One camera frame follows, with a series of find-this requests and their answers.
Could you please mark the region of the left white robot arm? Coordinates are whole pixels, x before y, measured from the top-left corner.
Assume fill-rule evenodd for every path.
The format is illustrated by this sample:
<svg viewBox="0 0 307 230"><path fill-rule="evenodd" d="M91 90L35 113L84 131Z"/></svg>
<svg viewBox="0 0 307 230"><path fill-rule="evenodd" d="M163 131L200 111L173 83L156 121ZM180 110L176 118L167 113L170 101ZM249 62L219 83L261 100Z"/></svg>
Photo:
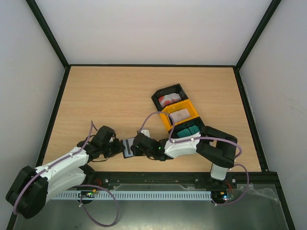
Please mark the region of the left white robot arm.
<svg viewBox="0 0 307 230"><path fill-rule="evenodd" d="M23 167L5 199L13 206L14 214L30 219L59 193L89 180L93 172L89 162L100 156L111 158L124 148L115 131L102 126L96 134L90 133L85 140L56 160L36 168Z"/></svg>

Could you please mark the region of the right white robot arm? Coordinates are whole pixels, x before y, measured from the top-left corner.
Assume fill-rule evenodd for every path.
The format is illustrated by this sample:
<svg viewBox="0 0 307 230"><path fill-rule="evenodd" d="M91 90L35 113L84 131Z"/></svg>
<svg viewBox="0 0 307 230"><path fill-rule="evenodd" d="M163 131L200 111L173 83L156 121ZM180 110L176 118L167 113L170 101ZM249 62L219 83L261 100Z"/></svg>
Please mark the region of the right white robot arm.
<svg viewBox="0 0 307 230"><path fill-rule="evenodd" d="M157 141L138 133L130 147L134 156L166 161L183 155L199 154L212 163L209 182L221 187L226 182L227 171L234 167L235 159L242 154L237 138L210 126L183 138Z"/></svg>

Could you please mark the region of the red dotted card stack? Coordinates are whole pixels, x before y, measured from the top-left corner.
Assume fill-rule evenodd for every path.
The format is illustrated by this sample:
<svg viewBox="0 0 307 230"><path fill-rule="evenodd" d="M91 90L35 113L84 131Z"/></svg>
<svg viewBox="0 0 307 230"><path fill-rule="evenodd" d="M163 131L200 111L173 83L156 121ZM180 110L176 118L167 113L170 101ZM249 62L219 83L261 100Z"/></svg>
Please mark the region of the red dotted card stack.
<svg viewBox="0 0 307 230"><path fill-rule="evenodd" d="M180 100L181 100L181 98L180 98L180 95L178 93L171 93L171 94L161 96L158 99L158 102L160 103L160 105L162 107L165 107L165 106L167 106L171 103L175 103L175 102L178 102Z"/></svg>

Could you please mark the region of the white patterned card stack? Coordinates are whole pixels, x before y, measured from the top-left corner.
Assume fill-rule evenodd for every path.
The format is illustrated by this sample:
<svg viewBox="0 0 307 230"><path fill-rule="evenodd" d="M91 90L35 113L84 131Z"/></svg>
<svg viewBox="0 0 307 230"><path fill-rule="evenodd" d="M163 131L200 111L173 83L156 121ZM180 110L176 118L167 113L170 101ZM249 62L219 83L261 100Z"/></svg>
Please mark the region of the white patterned card stack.
<svg viewBox="0 0 307 230"><path fill-rule="evenodd" d="M190 113L187 109L181 109L178 111L175 111L173 113L170 113L171 117L173 118L175 123L181 122L183 120L186 120L190 118Z"/></svg>

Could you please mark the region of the teal card stack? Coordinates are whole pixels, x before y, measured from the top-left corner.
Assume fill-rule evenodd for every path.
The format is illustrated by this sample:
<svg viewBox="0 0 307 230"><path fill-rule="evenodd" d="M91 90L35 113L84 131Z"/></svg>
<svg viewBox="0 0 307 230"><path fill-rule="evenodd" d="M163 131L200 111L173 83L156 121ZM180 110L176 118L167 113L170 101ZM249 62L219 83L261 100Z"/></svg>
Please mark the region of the teal card stack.
<svg viewBox="0 0 307 230"><path fill-rule="evenodd" d="M179 131L177 135L179 138L184 138L184 137L189 137L191 135L194 135L198 133L199 131L200 131L199 128L196 125L194 125L194 126L190 126L190 127L187 127Z"/></svg>

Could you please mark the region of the black bin with teal cards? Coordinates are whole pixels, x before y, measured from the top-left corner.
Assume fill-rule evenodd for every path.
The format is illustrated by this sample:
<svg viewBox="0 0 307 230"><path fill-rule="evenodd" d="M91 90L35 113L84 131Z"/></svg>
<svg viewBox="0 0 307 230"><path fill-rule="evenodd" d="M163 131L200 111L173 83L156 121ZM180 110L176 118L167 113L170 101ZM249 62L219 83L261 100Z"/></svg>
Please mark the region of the black bin with teal cards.
<svg viewBox="0 0 307 230"><path fill-rule="evenodd" d="M201 131L204 123L200 117L175 125L171 138L185 138Z"/></svg>

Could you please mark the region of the black bin with red cards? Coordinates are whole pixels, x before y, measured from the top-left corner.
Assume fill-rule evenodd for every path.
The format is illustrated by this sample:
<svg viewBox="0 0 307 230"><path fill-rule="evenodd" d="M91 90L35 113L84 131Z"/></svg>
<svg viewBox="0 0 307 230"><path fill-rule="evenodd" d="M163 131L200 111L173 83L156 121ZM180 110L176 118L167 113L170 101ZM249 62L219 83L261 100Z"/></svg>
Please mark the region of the black bin with red cards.
<svg viewBox="0 0 307 230"><path fill-rule="evenodd" d="M157 90L151 99L158 111L162 111L166 106L187 100L188 96L180 84L175 84L163 89Z"/></svg>

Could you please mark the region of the yellow bin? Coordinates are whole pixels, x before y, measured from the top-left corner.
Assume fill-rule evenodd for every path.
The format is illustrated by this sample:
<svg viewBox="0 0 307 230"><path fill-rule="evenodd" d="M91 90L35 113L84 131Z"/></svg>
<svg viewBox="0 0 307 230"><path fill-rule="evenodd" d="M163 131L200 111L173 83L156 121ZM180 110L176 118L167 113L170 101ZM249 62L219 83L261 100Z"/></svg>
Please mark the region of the yellow bin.
<svg viewBox="0 0 307 230"><path fill-rule="evenodd" d="M181 125L199 117L199 113L189 99L168 105L162 111L163 113L159 115L167 131L172 129L173 124Z"/></svg>

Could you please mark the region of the black aluminium frame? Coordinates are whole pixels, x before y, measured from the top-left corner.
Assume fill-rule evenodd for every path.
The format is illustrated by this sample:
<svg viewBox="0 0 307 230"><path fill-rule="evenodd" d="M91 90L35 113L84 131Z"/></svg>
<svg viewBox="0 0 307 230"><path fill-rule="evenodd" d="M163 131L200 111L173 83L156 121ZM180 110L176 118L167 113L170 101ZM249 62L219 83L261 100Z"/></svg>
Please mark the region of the black aluminium frame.
<svg viewBox="0 0 307 230"><path fill-rule="evenodd" d="M64 89L66 86L66 82L68 79L68 74L70 72L71 67L73 66L72 64L69 64L67 60L65 59L65 56L58 45L47 21L45 20L38 4L34 0L27 0L26 1L29 9L32 11L33 16L36 18L37 22L39 23L41 29L43 30L46 38L48 39L49 43L51 44L52 48L54 49L55 53L57 54L60 62L62 63L65 72L62 77L61 85L59 87L59 92L52 110L52 114L47 126L46 134L44 136L43 144L41 147L41 150L39 152L36 165L40 165L43 162L43 158L45 156L46 150L47 150L47 144L50 140L51 136L51 131L53 129L54 123L55 123L55 118L58 113L58 109L60 106L60 102L64 93ZM248 102L247 94L245 91L245 88L243 86L242 78L240 75L239 70L242 68L244 62L246 61L247 57L251 53L254 45L258 41L260 35L262 34L263 30L267 26L268 22L270 21L271 17L274 15L275 11L277 10L278 6L280 5L281 1L280 0L273 0L269 4L265 14L263 15L261 21L259 22L255 32L253 33L251 39L249 40L246 48L244 49L243 54L241 55L239 61L237 62L236 65L192 65L192 64L107 64L108 67L114 66L114 67L207 67L207 68L232 68L235 74L238 90L240 92L241 100L244 106L245 114L247 117L249 129L251 131L251 135L254 141L254 145L256 147L257 151L257 156L259 159L263 160L263 169L268 170L268 165L264 156L263 148L260 143L260 138L259 134L255 125L254 118L252 116L250 104Z"/></svg>

